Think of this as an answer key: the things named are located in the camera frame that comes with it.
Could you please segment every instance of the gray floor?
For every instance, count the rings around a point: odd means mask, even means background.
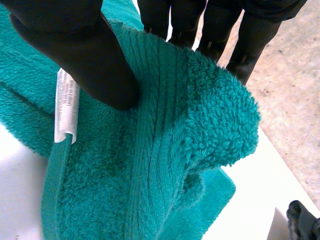
[[[224,66],[240,21],[231,33]],[[261,128],[320,209],[320,4],[308,0],[267,45],[247,84],[260,106]]]

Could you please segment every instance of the white table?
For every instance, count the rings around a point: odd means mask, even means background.
[[[281,216],[285,216],[293,200],[300,200],[320,217],[268,138],[261,130],[259,135],[255,154],[224,168],[237,190],[204,240],[266,240],[275,208],[279,214],[272,229],[278,235],[269,240],[286,239],[286,218]],[[40,203],[45,171],[46,160],[23,146],[0,125],[1,240],[42,239]]]

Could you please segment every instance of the gloved hand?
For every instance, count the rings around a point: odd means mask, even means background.
[[[246,84],[264,47],[277,34],[282,21],[296,16],[307,0],[137,0],[147,33],[167,38],[171,8],[172,37],[169,42],[191,48],[200,16],[204,12],[202,38],[197,51],[218,61],[231,29],[244,9],[239,38],[227,69]]]
[[[103,0],[0,0],[20,36],[68,72],[91,97],[118,110],[138,100],[138,84]]]

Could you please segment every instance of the folded towel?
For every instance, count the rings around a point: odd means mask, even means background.
[[[139,31],[130,0],[104,1],[102,11],[141,98],[119,112],[81,92],[71,145],[70,135],[53,143],[59,67],[23,42],[0,8],[0,121],[49,157],[45,239],[201,239],[235,192],[219,167],[256,149],[257,104],[214,62]]]

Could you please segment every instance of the care label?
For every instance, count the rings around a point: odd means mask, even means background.
[[[54,142],[72,134],[72,143],[77,139],[80,87],[62,68],[57,74],[55,92]]]

